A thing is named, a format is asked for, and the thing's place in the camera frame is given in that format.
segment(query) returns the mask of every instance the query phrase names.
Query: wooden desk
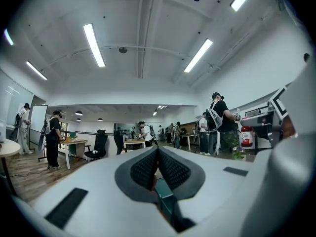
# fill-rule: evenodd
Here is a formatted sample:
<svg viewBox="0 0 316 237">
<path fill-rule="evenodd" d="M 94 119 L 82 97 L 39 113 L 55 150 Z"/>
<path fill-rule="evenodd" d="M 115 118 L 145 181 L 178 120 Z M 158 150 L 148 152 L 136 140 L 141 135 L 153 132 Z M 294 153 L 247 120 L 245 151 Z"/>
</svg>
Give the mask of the wooden desk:
<svg viewBox="0 0 316 237">
<path fill-rule="evenodd" d="M 66 155 L 66 164 L 67 164 L 67 168 L 70 169 L 70 165 L 69 165 L 69 145 L 74 145 L 74 144 L 86 144 L 86 142 L 88 142 L 88 140 L 82 140 L 82 139 L 66 139 L 65 141 L 59 141 L 60 144 L 65 145 L 65 155 Z"/>
<path fill-rule="evenodd" d="M 10 179 L 10 175 L 8 172 L 8 168 L 6 166 L 5 158 L 18 153 L 20 148 L 21 148 L 21 146 L 18 143 L 11 141 L 11 140 L 8 140 L 8 139 L 5 139 L 4 142 L 1 143 L 1 148 L 0 148 L 0 157 L 1 157 L 2 165 L 3 165 L 5 177 L 6 177 L 6 180 L 8 182 L 8 185 L 11 189 L 12 194 L 15 196 L 16 196 L 16 192 L 14 190 L 12 183 L 11 183 L 11 179 Z"/>
<path fill-rule="evenodd" d="M 191 150 L 190 137 L 194 136 L 194 134 L 182 134 L 182 135 L 180 135 L 180 136 L 181 136 L 181 138 L 187 137 L 189 150 Z"/>
<path fill-rule="evenodd" d="M 143 148 L 146 147 L 144 139 L 140 139 L 140 140 L 134 139 L 134 140 L 126 140 L 126 141 L 124 141 L 124 148 L 126 148 L 126 145 L 131 145 L 131 144 L 143 144 Z"/>
</svg>

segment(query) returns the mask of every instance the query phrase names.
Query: black office chair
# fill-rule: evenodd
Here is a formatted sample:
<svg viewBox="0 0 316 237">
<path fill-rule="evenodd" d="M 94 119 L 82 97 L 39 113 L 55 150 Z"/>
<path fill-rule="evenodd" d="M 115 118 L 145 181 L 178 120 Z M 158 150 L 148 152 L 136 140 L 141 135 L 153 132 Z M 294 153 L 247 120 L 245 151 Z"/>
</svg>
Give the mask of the black office chair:
<svg viewBox="0 0 316 237">
<path fill-rule="evenodd" d="M 105 150 L 105 144 L 108 140 L 108 136 L 105 133 L 105 130 L 98 130 L 97 135 L 95 135 L 95 144 L 94 144 L 94 150 L 97 152 L 94 154 L 90 147 L 91 145 L 86 145 L 85 147 L 88 147 L 88 152 L 85 152 L 84 155 L 91 158 L 92 160 L 97 160 L 105 156 L 107 153 Z"/>
<path fill-rule="evenodd" d="M 124 145 L 123 136 L 120 135 L 119 131 L 114 132 L 114 141 L 118 147 L 117 155 L 119 155 L 122 152 L 122 150 L 125 150 L 125 153 L 127 152 L 127 149 L 124 148 L 124 146 L 123 146 Z"/>
</svg>

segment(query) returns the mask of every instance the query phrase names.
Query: white pants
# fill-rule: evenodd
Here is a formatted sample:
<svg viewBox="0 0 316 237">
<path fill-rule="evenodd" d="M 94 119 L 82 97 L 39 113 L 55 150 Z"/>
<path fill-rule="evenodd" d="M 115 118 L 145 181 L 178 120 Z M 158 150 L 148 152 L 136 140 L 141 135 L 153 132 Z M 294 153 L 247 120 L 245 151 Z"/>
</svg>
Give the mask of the white pants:
<svg viewBox="0 0 316 237">
<path fill-rule="evenodd" d="M 21 146 L 19 153 L 21 152 L 28 153 L 30 151 L 27 141 L 26 141 L 26 133 L 27 133 L 27 129 L 19 128 L 18 143 Z"/>
</svg>

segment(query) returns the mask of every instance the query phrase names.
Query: round table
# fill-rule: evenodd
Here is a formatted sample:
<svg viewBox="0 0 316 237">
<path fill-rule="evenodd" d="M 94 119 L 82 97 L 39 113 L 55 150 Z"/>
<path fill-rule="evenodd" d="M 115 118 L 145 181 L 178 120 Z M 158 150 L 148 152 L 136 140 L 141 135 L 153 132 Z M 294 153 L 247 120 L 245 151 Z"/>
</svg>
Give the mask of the round table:
<svg viewBox="0 0 316 237">
<path fill-rule="evenodd" d="M 4 170 L 4 173 L 6 176 L 6 180 L 7 180 L 8 185 L 12 191 L 12 194 L 16 195 L 16 192 L 15 192 L 14 187 L 13 187 L 11 180 L 10 180 L 10 175 L 9 175 L 9 172 L 8 172 L 8 169 L 6 166 L 5 157 L 9 157 L 9 156 L 12 156 L 12 155 L 15 155 L 16 153 L 18 153 L 21 146 L 18 143 L 11 141 L 11 140 L 8 140 L 8 139 L 5 139 L 3 143 L 0 143 L 0 145 L 1 145 L 0 158 L 2 161 L 3 170 Z"/>
</svg>

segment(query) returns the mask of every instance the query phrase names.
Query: potted plant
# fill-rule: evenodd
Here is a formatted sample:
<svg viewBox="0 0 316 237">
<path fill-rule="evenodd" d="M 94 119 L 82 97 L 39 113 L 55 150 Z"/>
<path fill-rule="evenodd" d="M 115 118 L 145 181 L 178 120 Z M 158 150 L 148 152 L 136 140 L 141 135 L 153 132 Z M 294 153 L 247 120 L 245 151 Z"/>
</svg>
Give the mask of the potted plant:
<svg viewBox="0 0 316 237">
<path fill-rule="evenodd" d="M 244 155 L 245 149 L 242 147 L 234 147 L 233 148 L 233 159 L 246 161 L 246 155 Z"/>
</svg>

